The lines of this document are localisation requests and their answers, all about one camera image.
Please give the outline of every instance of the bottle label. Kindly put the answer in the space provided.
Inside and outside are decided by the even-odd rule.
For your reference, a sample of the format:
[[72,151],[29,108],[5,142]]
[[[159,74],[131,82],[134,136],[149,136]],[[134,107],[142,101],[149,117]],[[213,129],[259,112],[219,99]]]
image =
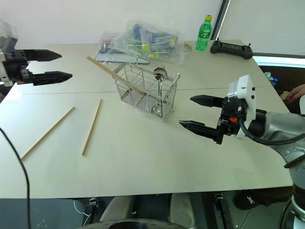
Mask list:
[[204,32],[202,33],[202,38],[203,39],[208,39],[210,37],[211,32]]

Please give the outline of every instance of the table surface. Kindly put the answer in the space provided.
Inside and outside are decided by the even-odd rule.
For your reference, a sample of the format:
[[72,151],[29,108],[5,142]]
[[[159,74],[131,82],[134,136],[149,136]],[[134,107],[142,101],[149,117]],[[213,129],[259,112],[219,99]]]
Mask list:
[[[224,58],[224,54],[215,55],[213,58],[236,62],[236,67],[240,66],[242,70],[237,73],[236,69],[230,68],[226,75],[219,75],[220,68],[214,64],[209,71],[215,69],[217,74],[208,77],[194,74],[191,66],[195,68],[195,60],[197,66],[204,63],[209,52],[193,51],[186,56],[185,65],[179,66],[179,69],[185,73],[188,72],[185,69],[191,71],[189,77],[192,78],[186,80],[186,77],[181,77],[175,111],[162,121],[121,102],[113,79],[92,63],[82,60],[92,45],[53,47],[55,51],[65,50],[63,63],[69,57],[79,62],[68,67],[60,64],[60,60],[55,64],[50,62],[50,69],[45,71],[51,68],[59,70],[58,67],[62,66],[61,71],[74,74],[81,70],[82,75],[77,73],[65,83],[49,85],[45,87],[46,91],[42,89],[44,86],[14,86],[0,104],[0,126],[20,155],[68,110],[76,107],[24,160],[30,177],[31,198],[220,191],[292,184],[288,170],[284,169],[284,160],[272,149],[250,139],[237,140],[233,136],[225,136],[223,144],[217,145],[178,123],[179,120],[195,120],[216,127],[221,110],[199,106],[189,98],[198,94],[226,96],[227,88],[200,87],[227,87],[242,72],[247,73],[245,60],[234,56]],[[249,71],[258,68],[252,62],[249,60]],[[253,81],[259,86],[256,88],[257,107],[288,112],[274,88],[268,81],[265,84],[263,73],[259,70],[255,72]],[[84,78],[86,80],[81,88],[82,82],[79,81]],[[81,156],[100,99],[102,106],[95,128],[86,155]],[[24,198],[26,186],[22,170],[3,136],[0,136],[0,152],[0,198]]]

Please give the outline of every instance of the metal wire basket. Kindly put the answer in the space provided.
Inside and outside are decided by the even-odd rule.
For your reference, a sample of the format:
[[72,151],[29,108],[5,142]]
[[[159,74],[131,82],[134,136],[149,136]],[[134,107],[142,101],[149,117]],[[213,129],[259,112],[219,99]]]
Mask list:
[[173,108],[179,73],[174,79],[166,76],[160,81],[154,72],[134,63],[122,63],[114,72],[124,79],[115,78],[122,101],[162,119],[167,117]]

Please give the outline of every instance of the green bottle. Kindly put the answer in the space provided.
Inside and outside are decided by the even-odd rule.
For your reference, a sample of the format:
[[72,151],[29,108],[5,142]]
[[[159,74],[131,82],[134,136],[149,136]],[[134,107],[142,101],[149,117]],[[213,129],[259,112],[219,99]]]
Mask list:
[[212,32],[211,25],[212,16],[206,15],[204,23],[200,26],[198,33],[198,40],[196,42],[196,49],[204,51],[208,46],[208,40]]

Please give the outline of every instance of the floor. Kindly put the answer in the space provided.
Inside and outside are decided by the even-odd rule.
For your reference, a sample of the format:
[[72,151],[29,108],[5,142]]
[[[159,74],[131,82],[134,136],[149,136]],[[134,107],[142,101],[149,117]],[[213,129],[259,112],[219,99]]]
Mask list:
[[[201,193],[189,193],[194,209],[198,229],[211,229],[207,226]],[[240,229],[275,229],[284,203],[272,204],[269,207],[258,206],[252,210],[237,209],[232,202],[234,192],[225,192],[224,197],[229,200],[230,211],[234,226]],[[100,198],[99,215],[102,214],[112,198]],[[83,198],[75,201],[79,211],[85,211],[89,199]],[[137,218],[167,220],[170,196],[144,195],[137,204]],[[25,215],[26,201],[24,199],[0,199],[0,228],[20,229],[26,228]],[[31,217],[33,229],[75,229],[84,223],[84,217],[79,214],[71,199],[32,199]]]

